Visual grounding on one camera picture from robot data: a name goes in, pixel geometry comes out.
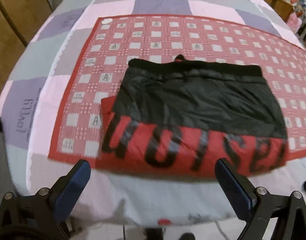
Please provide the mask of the red and black puffer jacket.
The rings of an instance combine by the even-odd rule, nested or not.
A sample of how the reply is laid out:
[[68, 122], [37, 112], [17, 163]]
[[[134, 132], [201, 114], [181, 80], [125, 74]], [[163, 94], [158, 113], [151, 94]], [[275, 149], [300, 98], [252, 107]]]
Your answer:
[[101, 113], [101, 169], [212, 177], [225, 158], [249, 176], [287, 161], [282, 111], [256, 65], [132, 59]]

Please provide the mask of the pastel checkered bed quilt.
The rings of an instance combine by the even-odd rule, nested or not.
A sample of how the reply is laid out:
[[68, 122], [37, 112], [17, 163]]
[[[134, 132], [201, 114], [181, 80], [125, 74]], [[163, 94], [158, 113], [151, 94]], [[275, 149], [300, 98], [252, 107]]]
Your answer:
[[118, 43], [127, 47], [117, 56], [106, 53], [112, 34], [110, 24], [100, 26], [86, 63], [96, 58], [104, 66], [93, 67], [78, 78], [86, 85], [73, 92], [80, 108], [64, 109], [69, 132], [60, 133], [58, 153], [50, 153], [51, 136], [64, 90], [73, 75], [82, 46], [100, 17], [118, 16], [144, 29], [144, 14], [172, 14], [173, 23], [203, 17], [203, 52], [187, 49], [190, 59], [258, 63], [283, 110], [289, 129], [290, 161], [284, 167], [252, 177], [271, 192], [299, 190], [306, 180], [306, 50], [290, 28], [264, 0], [64, 0], [33, 37], [16, 63], [0, 96], [4, 129], [4, 157], [12, 182], [21, 194], [50, 186], [76, 159], [92, 165], [91, 181], [82, 193], [73, 215], [94, 222], [111, 221], [141, 226], [165, 220], [194, 224], [233, 216], [233, 209], [220, 186], [211, 179], [151, 179], [103, 172], [99, 156], [100, 100], [116, 92], [128, 61], [146, 56], [154, 61], [175, 57], [172, 50], [149, 52], [148, 36], [132, 41], [128, 27], [119, 28]]

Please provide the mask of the red white checkered mat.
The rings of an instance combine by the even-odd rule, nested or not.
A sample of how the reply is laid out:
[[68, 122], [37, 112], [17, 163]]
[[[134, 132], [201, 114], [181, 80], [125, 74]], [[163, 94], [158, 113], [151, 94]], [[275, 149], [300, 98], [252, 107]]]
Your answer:
[[131, 59], [165, 63], [178, 54], [261, 66], [283, 111], [289, 159], [306, 157], [306, 51], [295, 37], [207, 17], [129, 15], [99, 18], [88, 30], [60, 103], [50, 159], [86, 158], [99, 168], [101, 100], [118, 92]]

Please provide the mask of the pink plush bag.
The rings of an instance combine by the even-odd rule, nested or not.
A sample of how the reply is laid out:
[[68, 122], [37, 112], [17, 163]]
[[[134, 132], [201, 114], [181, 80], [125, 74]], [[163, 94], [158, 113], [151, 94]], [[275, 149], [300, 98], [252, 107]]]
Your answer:
[[295, 34], [298, 32], [302, 25], [302, 20], [298, 18], [296, 13], [290, 14], [288, 20], [287, 20], [287, 25], [290, 28], [290, 30]]

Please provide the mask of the wooden nightstand dresser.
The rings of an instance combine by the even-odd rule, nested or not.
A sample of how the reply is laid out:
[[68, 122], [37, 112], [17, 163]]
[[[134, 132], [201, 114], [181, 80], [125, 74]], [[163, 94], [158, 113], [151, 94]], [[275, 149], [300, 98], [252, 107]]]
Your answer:
[[287, 0], [264, 0], [284, 22], [287, 22], [289, 16], [294, 12], [292, 3]]

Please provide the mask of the wooden wardrobe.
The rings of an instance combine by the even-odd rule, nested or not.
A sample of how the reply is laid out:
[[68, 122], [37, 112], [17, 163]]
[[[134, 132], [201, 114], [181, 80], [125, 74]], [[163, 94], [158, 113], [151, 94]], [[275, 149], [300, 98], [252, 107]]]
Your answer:
[[0, 0], [0, 94], [14, 65], [51, 13], [48, 0]]

